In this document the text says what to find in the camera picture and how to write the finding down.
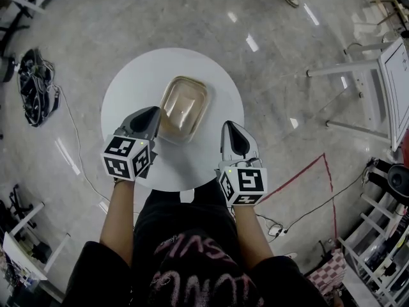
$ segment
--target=gray floor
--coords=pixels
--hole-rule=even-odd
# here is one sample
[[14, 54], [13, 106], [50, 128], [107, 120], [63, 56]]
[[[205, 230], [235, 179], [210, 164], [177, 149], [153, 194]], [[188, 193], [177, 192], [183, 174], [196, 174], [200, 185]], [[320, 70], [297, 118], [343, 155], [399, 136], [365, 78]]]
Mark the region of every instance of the gray floor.
[[[56, 83], [64, 89], [79, 130], [84, 171], [106, 196], [113, 184], [99, 156], [105, 91], [130, 60], [161, 47], [201, 52], [226, 69], [242, 96], [246, 127], [259, 142], [269, 191], [325, 153], [336, 193], [358, 177], [370, 156], [382, 156], [388, 147], [326, 128], [328, 118], [365, 125], [351, 74], [308, 79], [305, 71], [347, 61], [345, 47], [352, 42], [378, 43], [389, 27], [371, 25], [382, 15], [364, 0], [301, 2], [295, 9], [284, 0], [52, 0], [47, 14], [35, 15], [31, 28], [15, 36], [10, 50], [20, 55], [39, 47], [55, 64]], [[248, 35], [259, 47], [255, 52], [247, 44]], [[36, 221], [38, 233], [52, 248], [70, 233], [72, 239], [49, 273], [51, 282], [65, 290], [84, 243], [98, 240], [105, 217], [100, 198], [57, 147], [56, 142], [62, 142], [79, 165], [75, 131], [64, 103], [39, 129], [29, 127], [24, 118], [15, 79], [1, 88], [0, 103], [2, 199], [18, 182], [25, 199], [45, 202]], [[137, 186], [135, 192], [137, 212], [149, 190]], [[337, 197], [338, 235], [345, 235], [367, 208], [359, 199], [361, 192], [357, 183]], [[256, 210], [288, 226], [331, 195], [322, 157]], [[333, 223], [328, 204], [272, 242], [271, 248], [276, 254], [296, 251], [296, 261], [308, 271], [320, 259], [318, 240], [334, 237]]]

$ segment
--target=transparent rectangular tray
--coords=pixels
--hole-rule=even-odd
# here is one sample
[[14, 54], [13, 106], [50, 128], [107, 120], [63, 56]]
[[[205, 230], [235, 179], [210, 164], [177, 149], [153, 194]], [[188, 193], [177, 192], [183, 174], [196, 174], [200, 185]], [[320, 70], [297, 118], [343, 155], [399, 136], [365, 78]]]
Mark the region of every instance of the transparent rectangular tray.
[[207, 109], [210, 95], [205, 84], [185, 76], [175, 77], [160, 103], [159, 136], [176, 145], [188, 143]]

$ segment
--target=pink checkered fabric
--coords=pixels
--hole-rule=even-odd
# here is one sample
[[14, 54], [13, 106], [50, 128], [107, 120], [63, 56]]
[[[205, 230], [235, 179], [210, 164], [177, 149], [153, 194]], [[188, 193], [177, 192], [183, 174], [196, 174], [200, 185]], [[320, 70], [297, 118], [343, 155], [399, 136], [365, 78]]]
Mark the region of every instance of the pink checkered fabric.
[[308, 275], [307, 279], [315, 285], [322, 295], [325, 295], [341, 284], [345, 275], [345, 267], [344, 254], [340, 249], [335, 249], [332, 252], [331, 260]]

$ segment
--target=person's left arm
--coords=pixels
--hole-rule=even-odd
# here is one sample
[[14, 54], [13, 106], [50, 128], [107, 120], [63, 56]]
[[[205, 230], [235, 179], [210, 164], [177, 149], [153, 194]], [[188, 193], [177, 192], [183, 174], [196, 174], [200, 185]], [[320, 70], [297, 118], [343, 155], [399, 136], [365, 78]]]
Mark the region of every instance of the person's left arm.
[[134, 225], [134, 183], [115, 185], [100, 242], [87, 242], [62, 306], [128, 306]]

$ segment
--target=red line on floor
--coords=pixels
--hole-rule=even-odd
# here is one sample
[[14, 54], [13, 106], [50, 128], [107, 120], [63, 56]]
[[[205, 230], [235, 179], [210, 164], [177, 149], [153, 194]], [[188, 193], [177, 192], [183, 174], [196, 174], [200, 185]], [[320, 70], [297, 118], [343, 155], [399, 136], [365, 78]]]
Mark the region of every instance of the red line on floor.
[[282, 186], [280, 186], [278, 189], [276, 189], [275, 191], [271, 192], [270, 194], [268, 194], [267, 196], [265, 196], [261, 201], [265, 201], [267, 199], [269, 199], [269, 197], [271, 197], [273, 194], [283, 190], [287, 185], [289, 185], [290, 183], [292, 183], [292, 181], [296, 180], [300, 175], [302, 175], [303, 173], [305, 173], [307, 170], [309, 170], [311, 167], [313, 167], [320, 159], [321, 157], [324, 158], [324, 163], [325, 163], [325, 168], [327, 169], [327, 173], [328, 173], [328, 177], [330, 180], [330, 187], [331, 187], [331, 192], [333, 190], [333, 186], [332, 186], [332, 177], [331, 177], [331, 173], [330, 173], [330, 169], [328, 166], [328, 162], [327, 162], [327, 158], [325, 157], [325, 152], [322, 155], [319, 155], [317, 158], [315, 158], [315, 160], [313, 160], [310, 164], [308, 164], [304, 169], [302, 169], [300, 172], [298, 172], [294, 177], [292, 177], [291, 179], [289, 179], [286, 183], [284, 183]]

